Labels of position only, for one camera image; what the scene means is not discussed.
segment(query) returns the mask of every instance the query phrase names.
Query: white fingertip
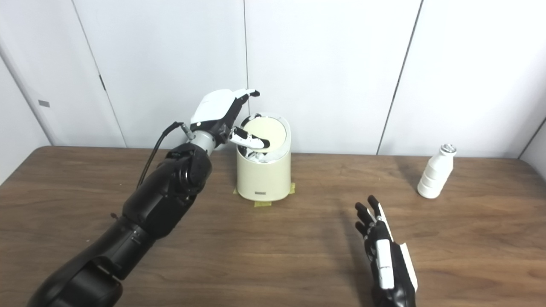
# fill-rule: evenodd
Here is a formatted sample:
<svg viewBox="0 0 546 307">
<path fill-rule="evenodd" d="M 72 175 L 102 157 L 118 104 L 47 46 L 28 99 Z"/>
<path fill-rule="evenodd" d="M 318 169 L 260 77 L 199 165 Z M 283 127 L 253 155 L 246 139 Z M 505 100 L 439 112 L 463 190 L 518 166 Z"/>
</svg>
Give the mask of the white fingertip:
<svg viewBox="0 0 546 307">
<path fill-rule="evenodd" d="M 379 207 L 379 213 L 383 217 L 383 222 L 385 222 L 385 225 L 387 226 L 387 230 L 389 232 L 390 240 L 394 241 L 393 234 L 392 234 L 392 232 L 390 232 L 389 222 L 387 222 L 387 217 L 385 216 L 385 212 L 383 212 L 383 207 L 381 206 L 381 204 L 377 204 L 377 206 Z"/>
<path fill-rule="evenodd" d="M 242 96 L 246 94 L 250 95 L 251 93 L 254 93 L 254 92 L 256 92 L 256 90 L 253 88 L 248 88 L 248 89 L 241 88 L 240 90 L 236 90 L 235 92 L 233 92 L 233 94 L 235 94 L 236 98 L 241 98 Z"/>
<path fill-rule="evenodd" d="M 413 288 L 415 289 L 415 292 L 417 292 L 417 275 L 415 274 L 415 269 L 413 268 L 413 263 L 411 262 L 410 257 L 410 251 L 408 251 L 408 247 L 406 243 L 400 245 L 400 250 L 402 251 L 402 256 L 404 257 L 404 262 L 406 263 L 406 268 L 408 270 L 409 280 L 411 280 L 411 283 L 413 285 Z"/>
<path fill-rule="evenodd" d="M 377 240 L 377 268 L 379 271 L 379 286 L 381 289 L 394 288 L 393 259 L 390 254 L 390 241 Z"/>
<path fill-rule="evenodd" d="M 375 216 L 373 216 L 373 214 L 370 212 L 370 209 L 366 208 L 366 211 L 368 211 L 368 215 L 372 217 L 372 220 L 373 222 L 377 222 L 377 220 L 375 219 Z"/>
</svg>

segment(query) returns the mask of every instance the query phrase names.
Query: black cable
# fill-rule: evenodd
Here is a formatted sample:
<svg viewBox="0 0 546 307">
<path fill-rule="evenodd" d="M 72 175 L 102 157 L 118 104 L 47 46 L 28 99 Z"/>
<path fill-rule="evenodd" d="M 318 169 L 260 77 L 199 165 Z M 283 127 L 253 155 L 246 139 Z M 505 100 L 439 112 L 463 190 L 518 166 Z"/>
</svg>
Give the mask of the black cable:
<svg viewBox="0 0 546 307">
<path fill-rule="evenodd" d="M 136 188 L 138 188 L 143 182 L 144 178 L 146 177 L 146 173 L 148 172 L 148 168 L 152 164 L 152 160 L 156 155 L 157 150 L 159 149 L 159 146 L 161 145 L 161 142 L 163 139 L 171 133 L 174 129 L 177 129 L 178 127 L 182 126 L 184 124 L 183 122 L 173 122 L 159 137 L 157 140 L 156 146 L 153 147 L 152 154 L 150 154 L 150 158 L 148 158 L 148 161 L 146 162 L 146 165 L 144 165 L 144 169 L 142 170 L 142 174 L 140 175 L 140 179 L 138 180 L 138 183 L 136 185 Z"/>
</svg>

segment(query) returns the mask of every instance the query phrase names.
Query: masking tape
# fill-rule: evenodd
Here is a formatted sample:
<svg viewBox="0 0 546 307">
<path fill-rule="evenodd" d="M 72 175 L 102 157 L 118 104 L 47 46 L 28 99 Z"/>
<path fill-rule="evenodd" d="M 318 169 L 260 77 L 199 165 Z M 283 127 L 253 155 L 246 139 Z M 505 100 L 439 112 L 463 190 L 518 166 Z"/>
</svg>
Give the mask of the masking tape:
<svg viewBox="0 0 546 307">
<path fill-rule="evenodd" d="M 271 206 L 271 202 L 254 202 L 254 208 Z"/>
</svg>

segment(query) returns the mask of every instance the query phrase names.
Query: robotic arm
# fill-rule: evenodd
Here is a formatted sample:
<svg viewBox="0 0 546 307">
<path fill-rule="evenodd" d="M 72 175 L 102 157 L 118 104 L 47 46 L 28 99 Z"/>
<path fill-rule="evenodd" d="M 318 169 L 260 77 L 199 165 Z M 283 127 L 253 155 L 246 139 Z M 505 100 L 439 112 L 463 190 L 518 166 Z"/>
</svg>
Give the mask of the robotic arm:
<svg viewBox="0 0 546 307">
<path fill-rule="evenodd" d="M 252 148 L 269 146 L 267 140 L 233 126 L 249 96 L 259 95 L 247 89 L 206 95 L 190 128 L 182 124 L 188 142 L 169 151 L 127 199 L 121 217 L 96 242 L 51 274 L 27 306 L 114 306 L 123 292 L 120 280 L 156 240 L 173 230 L 203 190 L 212 171 L 209 156 L 214 148 L 228 141 Z"/>
</svg>

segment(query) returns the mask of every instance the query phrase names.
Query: robotic hand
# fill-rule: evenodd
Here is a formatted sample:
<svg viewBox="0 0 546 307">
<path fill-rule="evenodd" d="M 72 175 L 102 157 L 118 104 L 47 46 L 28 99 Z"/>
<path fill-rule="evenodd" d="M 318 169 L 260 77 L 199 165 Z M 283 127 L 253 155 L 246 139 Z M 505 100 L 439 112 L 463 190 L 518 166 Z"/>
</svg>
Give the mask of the robotic hand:
<svg viewBox="0 0 546 307">
<path fill-rule="evenodd" d="M 212 172 L 209 160 L 219 144 L 233 141 L 252 148 L 269 142 L 233 126 L 256 90 L 219 90 L 206 95 L 191 127 L 175 122 L 163 132 L 136 191 L 123 205 L 122 216 L 93 244 L 51 274 L 30 298 L 28 307 L 112 307 L 124 280 L 156 240 L 166 237 L 192 206 Z M 161 140 L 177 127 L 188 142 L 168 152 L 144 180 Z"/>
<path fill-rule="evenodd" d="M 416 307 L 417 277 L 406 244 L 393 240 L 389 223 L 377 199 L 370 195 L 368 203 L 373 215 L 361 203 L 356 203 L 359 222 L 356 228 L 364 237 L 364 248 L 371 262 L 376 307 Z"/>
</svg>

